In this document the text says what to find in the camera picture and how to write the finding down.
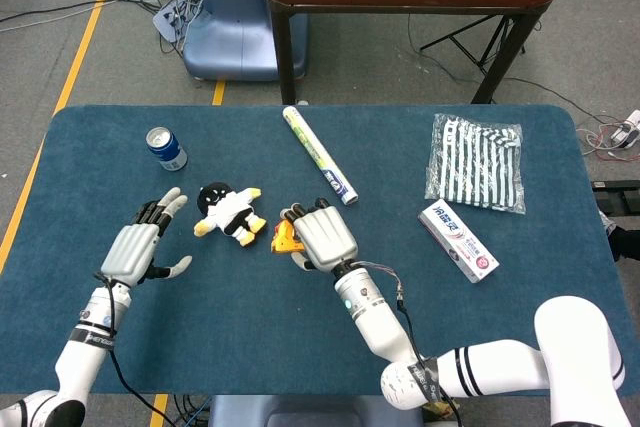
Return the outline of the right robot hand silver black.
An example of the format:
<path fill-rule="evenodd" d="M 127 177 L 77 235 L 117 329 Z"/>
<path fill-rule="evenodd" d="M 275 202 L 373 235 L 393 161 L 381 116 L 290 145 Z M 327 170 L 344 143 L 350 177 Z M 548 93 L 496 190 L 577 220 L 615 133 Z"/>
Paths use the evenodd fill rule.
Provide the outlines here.
<path fill-rule="evenodd" d="M 280 217 L 291 223 L 294 236 L 304 246 L 303 253 L 291 254 L 301 270 L 327 273 L 355 261 L 358 254 L 356 240 L 340 212 L 325 198 L 317 198 L 308 209 L 294 203 L 283 209 Z"/>

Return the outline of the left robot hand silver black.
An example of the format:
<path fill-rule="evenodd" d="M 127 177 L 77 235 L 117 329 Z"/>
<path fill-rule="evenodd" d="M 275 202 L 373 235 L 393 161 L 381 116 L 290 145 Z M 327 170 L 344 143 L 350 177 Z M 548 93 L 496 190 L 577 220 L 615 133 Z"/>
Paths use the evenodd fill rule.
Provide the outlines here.
<path fill-rule="evenodd" d="M 132 222 L 117 234 L 100 267 L 102 276 L 110 284 L 132 288 L 145 279 L 174 278 L 186 271 L 192 262 L 190 255 L 173 266 L 157 267 L 154 254 L 167 227 L 187 201 L 179 187 L 172 187 L 161 199 L 144 203 Z"/>

